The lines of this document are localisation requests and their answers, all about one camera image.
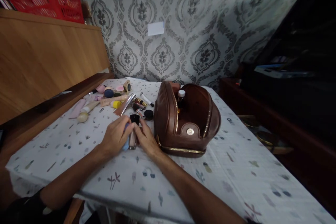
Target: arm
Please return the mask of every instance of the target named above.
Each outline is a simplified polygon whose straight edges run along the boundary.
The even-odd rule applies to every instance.
[[[133,130],[134,125],[130,124],[123,133],[126,123],[130,122],[126,115],[112,122],[100,144],[42,189],[42,202],[52,210],[62,208],[92,172],[118,154]]]
[[[140,122],[143,133],[139,126],[134,126],[140,145],[175,188],[195,223],[209,223],[210,220],[214,224],[245,223],[228,205],[185,172],[169,156],[164,154],[158,147],[145,121],[141,119]]]

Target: metal snap button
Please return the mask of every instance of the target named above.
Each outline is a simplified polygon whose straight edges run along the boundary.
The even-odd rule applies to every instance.
[[[188,135],[193,135],[194,130],[192,128],[187,129],[187,134]]]

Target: black sleeve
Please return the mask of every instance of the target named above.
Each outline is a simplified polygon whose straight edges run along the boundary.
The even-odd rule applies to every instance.
[[[52,211],[42,202],[40,198],[41,190],[32,197],[15,200],[4,213],[3,223],[63,223],[71,200],[63,208]]]

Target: yellow cap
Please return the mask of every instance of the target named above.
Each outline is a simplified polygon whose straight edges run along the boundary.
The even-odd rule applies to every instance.
[[[121,106],[121,102],[120,102],[120,101],[112,101],[112,102],[111,102],[111,107],[112,107],[112,108],[117,109],[117,108],[119,108],[120,106]]]

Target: person's left hand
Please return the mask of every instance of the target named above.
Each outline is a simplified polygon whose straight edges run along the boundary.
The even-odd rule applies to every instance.
[[[126,123],[129,126],[124,132]],[[123,115],[107,126],[106,133],[100,144],[97,145],[99,152],[107,159],[116,156],[120,149],[126,143],[129,134],[132,132],[134,125],[127,115]]]

